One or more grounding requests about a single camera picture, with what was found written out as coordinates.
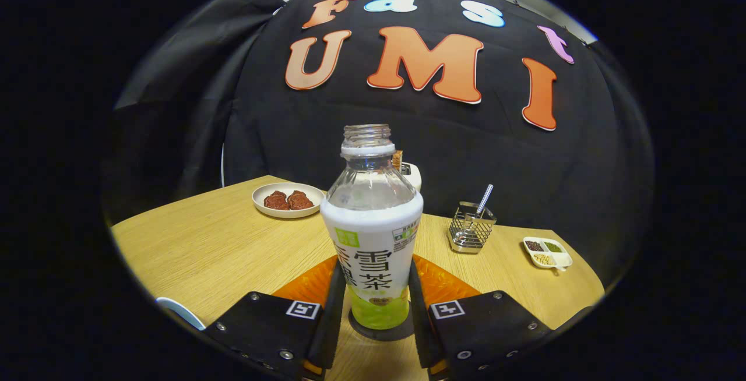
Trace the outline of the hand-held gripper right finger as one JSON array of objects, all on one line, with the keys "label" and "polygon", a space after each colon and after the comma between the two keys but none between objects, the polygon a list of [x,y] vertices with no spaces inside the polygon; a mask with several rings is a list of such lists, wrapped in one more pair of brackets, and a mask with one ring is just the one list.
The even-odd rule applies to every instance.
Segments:
[{"label": "hand-held gripper right finger", "polygon": [[481,293],[421,256],[409,291],[419,362],[431,380],[505,380],[509,363],[553,333],[505,291]]}]

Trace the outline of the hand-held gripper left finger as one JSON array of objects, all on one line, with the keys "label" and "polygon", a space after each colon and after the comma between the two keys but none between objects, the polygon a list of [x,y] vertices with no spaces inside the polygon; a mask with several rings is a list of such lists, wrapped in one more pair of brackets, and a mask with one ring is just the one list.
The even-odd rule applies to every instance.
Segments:
[{"label": "hand-held gripper left finger", "polygon": [[345,292],[331,256],[272,294],[245,294],[203,332],[261,380],[322,380],[334,362]]}]

